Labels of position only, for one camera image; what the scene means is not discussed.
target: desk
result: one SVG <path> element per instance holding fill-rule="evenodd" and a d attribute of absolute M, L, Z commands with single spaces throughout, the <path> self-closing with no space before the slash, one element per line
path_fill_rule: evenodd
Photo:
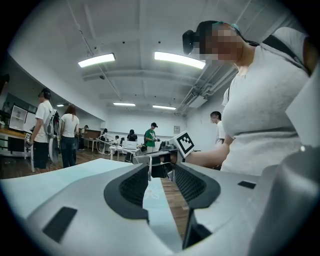
<path fill-rule="evenodd" d="M 92 152 L 94 151 L 95 144 L 97 144 L 97 140 L 93 138 L 84 138 L 85 141 L 88 141 L 87 148 L 89 148 L 90 142 L 92 142 Z"/>
<path fill-rule="evenodd" d="M 116 146 L 110 146 L 109 149 L 110 149 L 110 160 L 113 160 L 113 159 L 114 159 L 114 151 L 118 151 L 116 160 L 119 161 L 120 151 L 123 151 L 123 149 L 122 149 L 120 146 L 118 146 L 118 147 L 116 147 Z M 135 156 L 137 155 L 137 152 L 141 151 L 140 148 L 128 149 L 128 150 L 130 150 L 131 152 L 133 152 Z"/>
<path fill-rule="evenodd" d="M 8 137 L 10 138 L 15 138 L 15 139 L 20 139 L 20 140 L 25 140 L 25 137 L 26 137 L 26 134 L 25 133 L 22 133 L 22 132 L 17 132 L 17 131 L 14 131 L 14 130 L 9 130 L 7 128 L 0 128 L 0 136 L 3 136 L 4 139 L 1 139 L 2 141 L 5 141 L 7 143 L 7 147 L 4 147 L 4 148 L 8 148 Z M 6 150 L 2 150 L 0 152 L 0 155 L 2 156 L 9 156 L 9 157 L 20 157 L 19 154 L 17 153 L 20 153 L 20 152 L 16 152 L 16 154 L 11 154 L 10 151 L 6 151 Z M 27 159 L 27 148 L 25 146 L 23 146 L 23 157 L 24 157 L 24 160 Z"/>
<path fill-rule="evenodd" d="M 99 158 L 60 170 L 2 179 L 0 185 L 13 212 L 26 219 L 38 206 L 70 183 L 130 165 L 132 163 Z M 143 208 L 148 211 L 149 227 L 152 231 L 174 252 L 181 251 L 181 237 L 160 178 L 152 178 L 152 181 L 149 181 L 143 197 Z"/>

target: wooden floor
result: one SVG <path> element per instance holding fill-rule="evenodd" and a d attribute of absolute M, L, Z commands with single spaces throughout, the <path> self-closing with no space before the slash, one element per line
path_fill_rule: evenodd
<path fill-rule="evenodd" d="M 110 159 L 110 156 L 99 154 L 96 150 L 92 152 L 91 149 L 85 149 L 77 152 L 76 163 L 79 165 L 98 158 Z M 35 172 L 31 171 L 30 159 L 24 160 L 23 158 L 0 157 L 0 160 L 0 179 L 37 175 L 63 168 L 61 155 L 59 155 L 59 160 L 57 163 L 47 164 L 46 169 L 38 169 L 35 170 Z M 122 155 L 120 155 L 119 161 L 124 162 L 124 157 Z M 181 238 L 183 239 L 188 220 L 188 205 L 175 184 L 173 184 L 167 178 L 162 178 L 161 182 L 177 229 L 181 235 Z"/>

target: black shorts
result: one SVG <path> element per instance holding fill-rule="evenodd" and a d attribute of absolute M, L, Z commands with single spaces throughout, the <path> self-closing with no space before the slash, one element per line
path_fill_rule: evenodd
<path fill-rule="evenodd" d="M 49 143 L 33 143 L 33 166 L 34 168 L 46 169 L 49 154 Z"/>

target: fluorescent light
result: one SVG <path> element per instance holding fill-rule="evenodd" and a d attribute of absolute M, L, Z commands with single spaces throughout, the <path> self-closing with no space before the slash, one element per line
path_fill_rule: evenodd
<path fill-rule="evenodd" d="M 80 61 L 78 64 L 81 68 L 90 66 L 93 64 L 99 64 L 103 62 L 113 62 L 115 60 L 115 55 L 113 53 L 106 54 L 98 57 L 88 58 L 86 60 Z"/>
<path fill-rule="evenodd" d="M 176 110 L 175 107 L 172 107 L 172 106 L 157 106 L 157 105 L 153 105 L 153 107 L 155 109 L 166 109 L 166 110 Z"/>
<path fill-rule="evenodd" d="M 194 59 L 194 58 L 189 58 L 189 57 L 185 57 L 185 56 L 181 56 L 181 55 L 177 55 L 177 54 L 159 52 L 159 51 L 156 51 L 154 53 L 154 59 L 159 60 L 159 61 L 181 63 L 181 64 L 192 66 L 192 67 L 195 67 L 195 68 L 198 68 L 201 70 L 206 65 L 205 62 Z"/>
<path fill-rule="evenodd" d="M 130 106 L 130 107 L 135 107 L 136 104 L 133 103 L 113 103 L 116 106 Z"/>

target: green shirt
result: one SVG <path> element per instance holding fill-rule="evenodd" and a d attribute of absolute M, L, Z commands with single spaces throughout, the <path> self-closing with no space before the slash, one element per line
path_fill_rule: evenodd
<path fill-rule="evenodd" d="M 145 135 L 146 138 L 153 139 L 155 136 L 156 136 L 156 134 L 155 134 L 154 130 L 149 129 L 149 130 L 146 131 L 146 135 Z M 154 141 L 147 140 L 146 141 L 146 146 L 147 147 L 155 147 L 156 143 Z"/>

